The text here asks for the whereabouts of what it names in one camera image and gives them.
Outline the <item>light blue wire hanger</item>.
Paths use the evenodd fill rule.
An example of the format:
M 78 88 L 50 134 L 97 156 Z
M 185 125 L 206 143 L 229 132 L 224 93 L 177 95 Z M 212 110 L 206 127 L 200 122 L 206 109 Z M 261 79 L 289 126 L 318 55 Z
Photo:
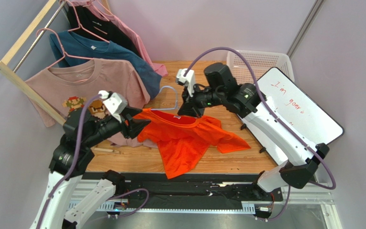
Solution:
M 171 86 L 163 86 L 160 88 L 159 90 L 159 94 L 164 90 L 164 89 L 171 89 L 174 93 L 174 97 L 175 97 L 175 100 L 174 100 L 174 106 L 173 107 L 168 107 L 168 108 L 152 108 L 152 110 L 157 110 L 157 111 L 171 111 L 171 110 L 177 110 L 179 109 L 179 96 L 178 96 L 178 92 L 176 89 L 174 89 L 173 87 Z

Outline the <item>orange t-shirt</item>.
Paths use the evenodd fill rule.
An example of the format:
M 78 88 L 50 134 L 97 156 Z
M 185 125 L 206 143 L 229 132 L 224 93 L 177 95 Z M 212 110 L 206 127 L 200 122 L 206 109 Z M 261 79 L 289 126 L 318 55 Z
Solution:
M 194 169 L 210 146 L 222 154 L 250 149 L 241 137 L 223 130 L 222 122 L 214 117 L 177 116 L 145 108 L 136 118 L 151 121 L 137 139 L 157 145 L 168 179 Z

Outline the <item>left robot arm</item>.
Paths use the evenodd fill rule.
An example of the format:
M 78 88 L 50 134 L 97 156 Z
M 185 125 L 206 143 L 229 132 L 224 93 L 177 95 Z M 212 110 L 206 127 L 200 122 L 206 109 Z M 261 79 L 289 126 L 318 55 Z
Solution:
M 94 158 L 92 147 L 117 133 L 126 138 L 137 137 L 151 122 L 135 119 L 140 112 L 141 109 L 126 107 L 121 122 L 112 116 L 99 119 L 86 107 L 69 113 L 63 125 L 65 133 L 52 155 L 47 188 L 32 229 L 80 229 L 105 201 L 125 196 L 125 177 L 108 170 L 92 191 L 69 208 L 72 195 Z

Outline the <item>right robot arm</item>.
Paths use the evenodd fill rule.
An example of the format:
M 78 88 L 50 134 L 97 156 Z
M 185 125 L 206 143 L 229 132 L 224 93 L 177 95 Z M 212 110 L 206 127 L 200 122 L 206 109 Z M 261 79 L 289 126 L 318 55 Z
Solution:
M 193 70 L 178 71 L 176 83 L 184 86 L 178 115 L 200 118 L 205 108 L 222 105 L 269 137 L 286 154 L 287 160 L 260 173 L 254 182 L 259 190 L 271 192 L 286 185 L 303 189 L 310 183 L 329 152 L 328 145 L 316 144 L 286 124 L 269 104 L 272 98 L 258 93 L 252 83 L 238 84 L 226 64 L 213 63 L 204 69 L 204 74 L 208 86 L 196 83 Z

